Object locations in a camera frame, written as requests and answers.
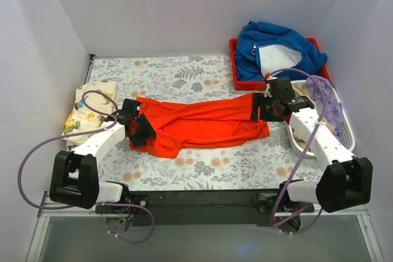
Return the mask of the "orange t shirt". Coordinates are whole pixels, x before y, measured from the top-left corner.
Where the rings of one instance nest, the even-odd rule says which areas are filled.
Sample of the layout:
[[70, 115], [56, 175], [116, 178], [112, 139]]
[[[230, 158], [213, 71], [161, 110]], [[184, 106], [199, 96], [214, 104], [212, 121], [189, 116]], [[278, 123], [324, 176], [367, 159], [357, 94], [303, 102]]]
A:
[[193, 104], [160, 102], [138, 97], [156, 136], [130, 149], [175, 158], [183, 148], [223, 148], [268, 137], [263, 120], [251, 121], [252, 94]]

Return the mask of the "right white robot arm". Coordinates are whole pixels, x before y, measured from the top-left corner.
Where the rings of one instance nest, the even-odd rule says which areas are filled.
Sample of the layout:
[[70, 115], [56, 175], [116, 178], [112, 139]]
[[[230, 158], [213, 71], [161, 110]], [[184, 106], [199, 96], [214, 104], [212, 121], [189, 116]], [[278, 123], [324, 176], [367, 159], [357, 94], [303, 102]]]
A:
[[311, 142], [323, 175], [317, 182], [286, 181], [281, 185], [278, 205], [292, 211], [301, 202], [318, 204], [328, 213], [367, 204], [371, 198], [373, 166], [358, 158], [319, 120], [314, 104], [296, 96], [288, 77], [270, 80], [267, 94], [252, 95], [251, 120], [286, 122]]

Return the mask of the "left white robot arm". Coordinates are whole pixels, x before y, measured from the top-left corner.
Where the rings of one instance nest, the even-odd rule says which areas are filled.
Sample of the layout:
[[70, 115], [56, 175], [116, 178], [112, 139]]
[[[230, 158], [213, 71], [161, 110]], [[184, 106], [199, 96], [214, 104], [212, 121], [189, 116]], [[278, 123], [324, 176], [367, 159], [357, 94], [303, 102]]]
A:
[[125, 99], [122, 109], [105, 119], [104, 131], [92, 135], [71, 151], [60, 151], [53, 165], [50, 200], [83, 209], [109, 203], [116, 212], [126, 212], [131, 204], [128, 187], [99, 181], [98, 166], [124, 139], [128, 138], [132, 147], [139, 148], [156, 136], [144, 115], [146, 110], [146, 103]]

